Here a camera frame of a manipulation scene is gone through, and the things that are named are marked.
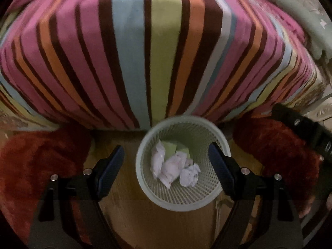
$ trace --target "light blue stripe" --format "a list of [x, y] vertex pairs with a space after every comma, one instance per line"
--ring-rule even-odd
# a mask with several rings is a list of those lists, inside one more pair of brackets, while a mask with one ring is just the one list
[[220, 68], [223, 65], [225, 58], [227, 56], [227, 53], [229, 51], [229, 48], [234, 40], [234, 36], [235, 36], [235, 28], [236, 28], [236, 23], [237, 23], [237, 17], [235, 16], [235, 14], [233, 14], [232, 12], [232, 19], [231, 19], [231, 27], [230, 27], [230, 33], [229, 33], [229, 37], [227, 40], [227, 43], [225, 45], [224, 51], [222, 52], [220, 59], [218, 60], [215, 69], [211, 75], [211, 78], [205, 88], [205, 91], [200, 99], [200, 104], [204, 101], [206, 95], [208, 94], [208, 92], [210, 91], [210, 88], [212, 87], [213, 83], [215, 82], [215, 79], [218, 76], [218, 73], [220, 72]]
[[0, 39], [0, 48], [2, 47], [3, 43], [6, 41], [6, 38], [7, 38], [8, 34], [9, 34], [9, 31], [10, 31], [10, 27], [7, 29], [7, 31], [5, 32], [5, 34], [3, 35], [3, 37]]
[[241, 105], [240, 107], [237, 107], [236, 109], [233, 109], [225, 118], [224, 120], [231, 120], [232, 118], [234, 118], [235, 116], [239, 115], [242, 111], [244, 111], [251, 103], [255, 102], [257, 100], [257, 98], [259, 97], [259, 95], [261, 94], [261, 92], [264, 90], [264, 88], [266, 87], [266, 85], [268, 85], [268, 83], [277, 75], [280, 73], [280, 71], [282, 71], [283, 69], [285, 69], [285, 67], [288, 65], [290, 57], [292, 54], [292, 47], [290, 44], [286, 44], [285, 47], [285, 53], [283, 55], [283, 59], [281, 61], [280, 66], [276, 69], [276, 71], [274, 71], [269, 77], [268, 79], [259, 87], [257, 88], [255, 91], [253, 91], [253, 93], [250, 95], [249, 99], [247, 102], [245, 102], [243, 105]]
[[283, 38], [284, 39], [284, 36], [283, 36], [283, 30], [281, 29], [280, 27], [280, 24], [277, 22], [277, 20], [271, 15], [271, 14], [268, 14], [268, 17], [270, 18], [273, 26], [275, 27], [275, 29], [277, 30], [277, 33], [278, 35], [280, 36], [280, 38]]
[[129, 104], [140, 128], [149, 129], [144, 64], [144, 0], [112, 0], [112, 15]]
[[294, 97], [297, 96], [297, 95], [298, 95], [298, 94], [304, 89], [304, 87], [306, 87], [306, 85], [308, 85], [308, 82], [310, 82], [310, 81], [312, 80], [312, 75], [313, 75], [313, 74], [314, 74], [314, 72], [312, 71], [312, 72], [311, 72], [311, 76], [308, 78], [308, 80], [305, 81], [304, 84], [302, 84], [301, 87], [298, 88], [298, 89], [296, 90], [296, 92], [295, 92], [293, 95], [291, 95], [291, 96], [285, 101], [285, 103], [289, 103], [289, 102], [291, 102], [291, 101], [294, 99]]
[[31, 115], [40, 116], [27, 104], [27, 102], [24, 101], [24, 99], [20, 96], [20, 94], [11, 85], [8, 84], [8, 82], [3, 77], [2, 72], [0, 72], [0, 82], [3, 85], [3, 87], [6, 89], [6, 91], [9, 93], [9, 95], [18, 104], [20, 104], [23, 108], [25, 108]]

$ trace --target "green paper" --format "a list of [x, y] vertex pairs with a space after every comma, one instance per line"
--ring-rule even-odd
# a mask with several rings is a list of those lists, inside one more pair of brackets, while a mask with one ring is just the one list
[[186, 153], [187, 159], [191, 159], [190, 154], [189, 154], [189, 149], [186, 146], [184, 146], [183, 144], [178, 144], [176, 151]]
[[176, 152], [177, 145], [173, 142], [169, 141], [162, 141], [164, 147], [165, 147], [165, 161], [173, 156]]

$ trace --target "yellow stripe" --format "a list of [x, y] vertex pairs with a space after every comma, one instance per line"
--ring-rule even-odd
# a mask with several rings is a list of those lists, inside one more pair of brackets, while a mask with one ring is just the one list
[[10, 95], [7, 94], [7, 92], [2, 87], [2, 85], [0, 85], [0, 90], [5, 95], [5, 97], [9, 100], [9, 102], [13, 105], [13, 107], [16, 108], [27, 119], [35, 121], [36, 123], [44, 125], [44, 126], [54, 127], [54, 128], [58, 127], [56, 124], [54, 124], [44, 118], [41, 119], [40, 117], [31, 115], [25, 108], [23, 108]]
[[303, 100], [303, 98], [305, 98], [309, 93], [311, 93], [312, 91], [317, 89], [317, 87], [319, 87], [319, 85], [323, 82], [323, 77], [322, 77], [319, 69], [317, 67], [315, 67], [315, 68], [316, 68], [316, 71], [315, 71], [316, 74], [314, 74], [314, 77], [311, 80], [309, 80], [308, 85], [306, 85], [306, 87], [309, 87], [309, 88], [303, 89], [303, 93], [300, 94], [299, 96], [297, 96], [296, 98], [294, 98], [292, 100], [292, 102], [289, 103], [287, 106], [294, 107], [299, 101]]
[[181, 0], [151, 0], [150, 83], [153, 125], [166, 115], [181, 16]]
[[56, 11], [58, 6], [63, 0], [55, 0], [47, 12], [40, 18], [39, 27], [40, 27], [40, 41], [41, 45], [45, 51], [46, 57], [51, 65], [51, 69], [54, 72], [55, 76], [58, 78], [61, 85], [64, 87], [66, 92], [72, 97], [72, 99], [82, 108], [84, 108], [93, 119], [100, 121], [86, 106], [84, 101], [79, 96], [78, 92], [75, 90], [71, 80], [69, 79], [65, 69], [63, 68], [56, 51], [53, 48], [51, 41], [51, 31], [49, 28], [49, 20], [52, 14]]
[[255, 14], [251, 10], [251, 8], [246, 4], [245, 0], [240, 0], [242, 6], [245, 8], [247, 13], [249, 14], [250, 18], [253, 20], [255, 24], [255, 35], [252, 46], [248, 51], [246, 57], [242, 60], [240, 66], [237, 68], [234, 76], [231, 78], [230, 82], [226, 86], [225, 90], [222, 92], [218, 101], [214, 104], [214, 106], [207, 112], [205, 116], [210, 115], [215, 109], [217, 109], [227, 98], [230, 92], [233, 90], [236, 83], [240, 80], [241, 76], [244, 74], [246, 68], [249, 66], [252, 59], [255, 57], [257, 52], [259, 51], [261, 44], [262, 44], [262, 35], [263, 35], [263, 26], [261, 25], [260, 21], [256, 18]]
[[266, 87], [265, 89], [262, 91], [262, 93], [260, 94], [260, 96], [258, 97], [258, 99], [256, 100], [256, 102], [253, 102], [246, 110], [245, 112], [252, 110], [256, 107], [258, 107], [259, 105], [263, 104], [265, 102], [265, 100], [268, 98], [268, 96], [270, 95], [271, 91], [274, 90], [274, 88], [279, 84], [279, 82], [283, 79], [283, 77], [288, 74], [295, 66], [295, 62], [296, 62], [296, 57], [297, 54], [293, 51], [292, 52], [292, 56], [291, 56], [291, 61], [289, 63], [289, 65], [283, 70], [281, 71]]
[[17, 15], [21, 12], [21, 8], [16, 9], [12, 13], [8, 15], [8, 17], [3, 22], [3, 25], [0, 30], [0, 40], [3, 38], [4, 34], [6, 33], [8, 27], [12, 24], [13, 20], [17, 17]]
[[[4, 105], [4, 103], [2, 103], [1, 101], [0, 101], [0, 110], [2, 110], [3, 112], [5, 112], [9, 117], [16, 118], [17, 120], [20, 120], [20, 121], [22, 121], [22, 122], [24, 122], [24, 123], [26, 123], [28, 125], [27, 127], [22, 127], [22, 128], [30, 128], [30, 127], [32, 127], [32, 128], [35, 128], [36, 130], [37, 130], [36, 126], [39, 127], [39, 128], [41, 128], [39, 125], [36, 125], [34, 123], [31, 123], [29, 121], [26, 121], [26, 120], [22, 119], [21, 117], [18, 117], [9, 108], [7, 108], [6, 105]], [[8, 130], [17, 130], [17, 129], [18, 128], [8, 128]]]
[[42, 94], [47, 98], [47, 100], [54, 106], [54, 108], [63, 113], [62, 107], [58, 104], [58, 102], [54, 99], [54, 97], [46, 90], [46, 88], [39, 82], [33, 72], [30, 70], [28, 65], [25, 63], [23, 59], [22, 50], [19, 43], [19, 37], [15, 37], [14, 39], [14, 46], [15, 46], [15, 53], [16, 53], [16, 60], [24, 73], [27, 75], [28, 79], [35, 85], [35, 87], [42, 92]]

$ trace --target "metal screw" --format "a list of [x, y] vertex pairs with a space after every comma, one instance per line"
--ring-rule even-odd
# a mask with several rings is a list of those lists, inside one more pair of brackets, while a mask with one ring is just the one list
[[83, 175], [88, 176], [92, 173], [92, 169], [85, 169], [83, 170]]
[[53, 174], [51, 176], [51, 181], [56, 181], [59, 178], [59, 176], [57, 174]]
[[247, 168], [242, 168], [241, 173], [244, 174], [244, 175], [248, 175], [250, 173], [250, 170], [247, 169]]
[[281, 179], [282, 179], [283, 177], [281, 177], [281, 175], [277, 173], [277, 174], [274, 175], [274, 178], [275, 178], [277, 181], [281, 181]]
[[329, 142], [326, 144], [325, 152], [328, 152], [328, 151], [330, 150], [331, 145], [332, 145], [332, 143], [331, 143], [331, 141], [329, 141]]

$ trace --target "brown stripe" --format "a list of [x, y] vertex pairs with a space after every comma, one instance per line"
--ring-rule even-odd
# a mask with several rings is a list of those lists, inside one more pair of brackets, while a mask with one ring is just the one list
[[302, 65], [303, 59], [300, 58], [300, 63], [298, 65], [298, 67], [296, 68], [295, 72], [292, 72], [292, 74], [290, 75], [290, 77], [287, 79], [286, 83], [284, 84], [283, 88], [286, 87], [287, 85], [289, 85], [296, 77], [298, 72], [300, 71], [301, 65]]
[[35, 121], [30, 120], [29, 118], [25, 117], [22, 113], [20, 113], [12, 104], [11, 102], [8, 100], [8, 98], [2, 93], [2, 91], [0, 90], [0, 98], [1, 98], [1, 102], [12, 112], [14, 113], [16, 116], [18, 116], [21, 119], [24, 119], [30, 123], [34, 123], [36, 125], [39, 125], [41, 127], [45, 127], [44, 125], [41, 125]]
[[[66, 0], [62, 0], [62, 1], [59, 3], [59, 6], [61, 6], [65, 1], [66, 1]], [[52, 66], [51, 66], [51, 64], [50, 64], [50, 62], [49, 62], [49, 59], [47, 58], [46, 52], [45, 52], [45, 50], [43, 49], [43, 46], [42, 46], [42, 44], [41, 44], [40, 22], [38, 22], [38, 24], [37, 24], [37, 30], [36, 30], [36, 33], [37, 33], [37, 43], [38, 43], [38, 47], [39, 47], [39, 52], [40, 52], [40, 54], [41, 54], [41, 56], [42, 56], [42, 58], [43, 58], [43, 60], [44, 60], [44, 63], [46, 64], [46, 67], [47, 67], [48, 71], [52, 74], [52, 76], [53, 76], [53, 78], [55, 79], [55, 81], [57, 81], [57, 83], [60, 85], [60, 87], [62, 87], [62, 89], [65, 91], [65, 93], [68, 94], [67, 91], [66, 91], [66, 89], [65, 89], [65, 87], [63, 87], [62, 83], [59, 81], [59, 79], [58, 79], [57, 76], [55, 75], [55, 73], [54, 73], [54, 71], [53, 71], [53, 69], [52, 69]], [[80, 109], [82, 112], [84, 112], [84, 113], [87, 114], [88, 116], [92, 117], [92, 119], [95, 119], [93, 116], [91, 116], [91, 114], [90, 114], [85, 108], [83, 108], [83, 107], [80, 106], [79, 104], [77, 104], [77, 105], [78, 105], [79, 109]], [[95, 128], [95, 126], [92, 125], [91, 122], [85, 120], [85, 119], [82, 118], [82, 117], [78, 117], [78, 116], [74, 115], [73, 113], [68, 113], [68, 115], [71, 115], [71, 116], [75, 117], [75, 120], [77, 120], [77, 121], [87, 123], [87, 124], [91, 125], [90, 127]]]
[[129, 129], [129, 127], [126, 125], [126, 122], [121, 118], [120, 115], [118, 115], [118, 113], [112, 108], [111, 103], [109, 102], [106, 93], [102, 87], [102, 84], [99, 80], [99, 77], [97, 75], [96, 69], [92, 64], [92, 60], [89, 54], [89, 51], [86, 47], [84, 38], [83, 38], [83, 32], [82, 32], [82, 25], [81, 25], [81, 11], [80, 11], [80, 5], [77, 4], [75, 7], [75, 22], [76, 22], [76, 30], [77, 30], [77, 37], [78, 37], [78, 41], [80, 43], [84, 58], [86, 60], [86, 63], [98, 85], [98, 88], [104, 98], [104, 101], [106, 102], [107, 107], [121, 120], [121, 122], [123, 123], [123, 125], [126, 127], [126, 129]]
[[[289, 59], [289, 62], [288, 62], [287, 66], [286, 66], [285, 68], [287, 68], [287, 67], [289, 66], [289, 64], [290, 64], [290, 62], [291, 62], [291, 60], [292, 60], [292, 54], [293, 54], [293, 51], [292, 51], [292, 53], [291, 53], [291, 57], [290, 57], [290, 59]], [[294, 67], [297, 66], [297, 63], [298, 63], [298, 56], [297, 56], [296, 59], [295, 59]], [[278, 85], [276, 85], [276, 86], [273, 88], [273, 90], [271, 90], [269, 96], [266, 98], [266, 101], [269, 100], [269, 99], [273, 96], [273, 93], [276, 91], [277, 88], [278, 88]]]
[[[305, 68], [304, 68], [303, 74], [306, 74], [306, 72], [307, 72], [308, 70], [309, 70], [309, 66], [306, 65]], [[300, 85], [300, 87], [301, 87], [301, 86], [303, 85], [303, 83], [305, 83], [305, 82], [307, 81], [306, 79], [302, 79], [302, 80], [301, 80], [301, 76], [299, 76], [298, 78], [299, 78], [299, 80], [298, 80], [298, 81], [295, 81], [295, 82], [292, 84], [292, 86], [288, 89], [288, 91], [287, 91], [286, 94], [283, 96], [283, 98], [282, 98], [281, 101], [283, 101], [283, 100], [285, 100], [286, 98], [288, 98], [288, 96], [289, 96], [291, 90], [294, 88], [295, 85], [297, 85], [299, 82], [302, 82], [301, 85]]]
[[115, 80], [114, 83], [117, 88], [117, 92], [121, 99], [122, 105], [126, 110], [128, 116], [132, 119], [134, 126], [136, 128], [139, 128], [139, 123], [130, 108], [126, 88], [122, 78], [119, 57], [117, 54], [115, 33], [113, 28], [112, 0], [99, 1], [99, 22], [102, 34], [102, 41], [104, 45], [104, 51], [110, 69], [112, 71], [113, 78]]
[[308, 85], [305, 89], [301, 91], [301, 93], [299, 93], [297, 96], [295, 96], [295, 98], [293, 98], [292, 102], [298, 100], [299, 97], [301, 97], [304, 93], [306, 93], [312, 87], [313, 83], [315, 83], [316, 79], [317, 75], [315, 75], [315, 77], [310, 81], [311, 83], [310, 85]]
[[13, 60], [14, 60], [14, 64], [17, 68], [17, 70], [23, 75], [24, 78], [26, 78], [26, 80], [30, 83], [30, 85], [34, 88], [34, 90], [37, 92], [37, 94], [39, 94], [39, 96], [47, 103], [47, 105], [49, 105], [49, 107], [53, 110], [53, 112], [63, 116], [52, 104], [51, 102], [49, 102], [49, 100], [46, 98], [46, 96], [34, 85], [34, 83], [31, 81], [31, 79], [29, 79], [29, 77], [26, 75], [26, 73], [24, 72], [24, 70], [21, 68], [21, 66], [19, 65], [17, 59], [16, 59], [16, 52], [15, 52], [15, 45], [14, 45], [14, 41], [11, 43], [11, 48], [12, 48], [12, 53], [13, 53]]
[[[5, 56], [6, 64], [8, 64], [8, 58], [7, 58], [7, 52], [6, 52], [6, 50], [4, 50], [4, 56]], [[38, 109], [31, 103], [29, 97], [25, 93], [23, 93], [22, 91], [20, 91], [19, 89], [15, 88], [15, 85], [9, 80], [9, 78], [7, 77], [7, 75], [5, 74], [4, 71], [3, 71], [2, 75], [3, 75], [4, 79], [6, 80], [6, 82], [9, 85], [11, 85], [13, 87], [13, 89], [15, 89], [18, 92], [18, 94], [20, 95], [20, 97], [22, 97], [22, 99], [29, 105], [29, 107], [31, 109], [33, 109], [36, 113], [40, 114], [39, 111], [38, 111]], [[59, 123], [57, 121], [57, 119], [55, 119], [50, 113], [48, 113], [46, 110], [45, 110], [45, 112], [48, 114], [48, 116], [46, 118], [47, 120], [49, 120], [50, 122], [55, 123], [55, 124]]]
[[170, 86], [169, 86], [166, 117], [168, 117], [168, 115], [169, 115], [169, 110], [171, 108], [172, 101], [173, 101], [176, 78], [178, 75], [178, 70], [180, 67], [183, 49], [185, 47], [188, 30], [189, 30], [189, 19], [190, 19], [190, 0], [182, 0], [181, 29], [180, 29], [178, 46], [177, 46], [176, 53], [175, 53], [173, 71], [172, 71], [172, 76], [171, 76], [171, 81], [170, 81]]
[[223, 87], [220, 89], [218, 95], [216, 96], [215, 100], [212, 102], [212, 104], [205, 110], [205, 112], [202, 114], [202, 116], [206, 115], [210, 109], [216, 104], [216, 102], [218, 101], [219, 97], [221, 96], [221, 94], [224, 92], [225, 88], [227, 87], [228, 83], [231, 81], [231, 79], [233, 78], [233, 76], [235, 75], [238, 67], [241, 65], [242, 61], [244, 60], [244, 58], [247, 56], [248, 52], [250, 51], [253, 43], [254, 43], [254, 38], [255, 38], [255, 31], [256, 31], [256, 26], [254, 24], [254, 21], [251, 20], [251, 31], [250, 31], [250, 37], [249, 37], [249, 41], [248, 41], [248, 45], [245, 48], [245, 50], [243, 51], [240, 59], [237, 61], [237, 63], [235, 64], [234, 68], [231, 71], [231, 74], [229, 75], [227, 81], [225, 82], [225, 84], [223, 85]]
[[[271, 55], [271, 57], [265, 62], [265, 64], [262, 66], [262, 68], [264, 68], [267, 63], [269, 63], [271, 61], [271, 59], [273, 59], [275, 53], [276, 53], [276, 49], [277, 49], [277, 44], [278, 44], [278, 40], [276, 39], [275, 44], [274, 44], [274, 49], [273, 49], [273, 54]], [[271, 73], [273, 73], [281, 64], [282, 60], [283, 60], [283, 55], [284, 55], [284, 51], [285, 51], [285, 44], [282, 43], [282, 52], [281, 52], [281, 57], [274, 63], [273, 66], [271, 66], [271, 68], [267, 71], [267, 73], [263, 76], [263, 78], [258, 82], [258, 84], [256, 85], [256, 87], [253, 89], [253, 91], [255, 91], [258, 87], [260, 87], [270, 76]], [[237, 102], [237, 104], [230, 110], [227, 110], [225, 113], [223, 113], [219, 119], [218, 122], [223, 120], [233, 109], [237, 108], [239, 105], [244, 104], [245, 102], [247, 102], [249, 100], [251, 93], [248, 93], [248, 95], [246, 95], [245, 99], [243, 101], [239, 101]]]
[[186, 83], [181, 104], [176, 114], [184, 113], [192, 102], [211, 53], [220, 36], [223, 14], [222, 9], [218, 6], [215, 0], [204, 0], [204, 2], [205, 15], [203, 34]]
[[89, 108], [90, 112], [92, 112], [96, 117], [100, 118], [106, 127], [109, 127], [109, 122], [105, 119], [105, 117], [95, 108], [93, 103], [91, 102], [88, 94], [84, 90], [79, 78], [77, 77], [74, 69], [72, 68], [66, 53], [64, 52], [61, 44], [59, 42], [58, 34], [57, 34], [57, 20], [56, 15], [53, 14], [49, 19], [49, 29], [52, 31], [51, 41], [53, 44], [53, 48], [59, 58], [60, 63], [62, 64], [67, 76], [71, 80], [72, 85], [74, 86], [75, 90], [78, 92], [79, 96], [82, 98], [86, 106]]
[[236, 83], [236, 85], [233, 87], [233, 89], [231, 90], [231, 92], [228, 94], [228, 96], [226, 97], [226, 99], [225, 99], [224, 102], [226, 102], [227, 100], [229, 100], [229, 98], [232, 97], [232, 95], [234, 94], [234, 92], [240, 87], [240, 85], [242, 84], [242, 82], [247, 77], [248, 73], [252, 70], [252, 68], [254, 67], [254, 65], [258, 62], [258, 60], [261, 58], [262, 54], [264, 53], [264, 49], [265, 49], [267, 38], [268, 38], [268, 33], [267, 33], [267, 30], [265, 29], [265, 27], [263, 25], [263, 21], [261, 21], [261, 19], [258, 17], [258, 15], [255, 14], [255, 12], [254, 12], [254, 10], [253, 10], [252, 7], [251, 7], [251, 10], [253, 11], [253, 14], [256, 16], [256, 18], [258, 19], [258, 21], [261, 23], [261, 25], [263, 27], [263, 34], [262, 34], [262, 39], [261, 39], [261, 42], [260, 42], [259, 50], [255, 54], [255, 56], [253, 57], [253, 59], [250, 61], [250, 63], [248, 64], [247, 68], [243, 72], [242, 76], [240, 77], [240, 79], [238, 80], [238, 82]]
[[286, 84], [285, 82], [287, 82], [290, 78], [294, 79], [296, 76], [296, 73], [298, 72], [298, 69], [300, 68], [301, 64], [302, 64], [302, 59], [299, 58], [298, 63], [295, 64], [295, 66], [286, 74], [282, 77], [282, 79], [279, 81], [278, 85], [276, 85], [275, 89], [274, 89], [274, 93], [275, 94], [269, 94], [269, 97], [267, 98], [276, 102], [280, 101], [280, 97], [283, 95], [283, 93], [285, 92], [286, 89]]
[[151, 53], [151, 0], [144, 0], [144, 53], [145, 53], [145, 84], [146, 102], [152, 126], [151, 84], [150, 84], [150, 53]]
[[61, 108], [64, 110], [65, 107], [63, 105], [63, 103], [61, 102], [61, 100], [59, 100], [56, 95], [52, 92], [52, 90], [48, 87], [48, 85], [46, 85], [44, 83], [44, 81], [41, 79], [40, 75], [35, 71], [34, 67], [30, 64], [30, 62], [28, 61], [28, 59], [26, 58], [25, 54], [24, 54], [24, 49], [22, 46], [22, 39], [19, 39], [19, 43], [20, 43], [20, 48], [21, 48], [21, 53], [22, 53], [22, 57], [23, 57], [23, 61], [26, 63], [26, 65], [28, 66], [28, 68], [31, 70], [32, 74], [36, 77], [36, 79], [40, 82], [40, 84], [49, 92], [49, 94], [54, 98], [54, 100], [61, 106]]

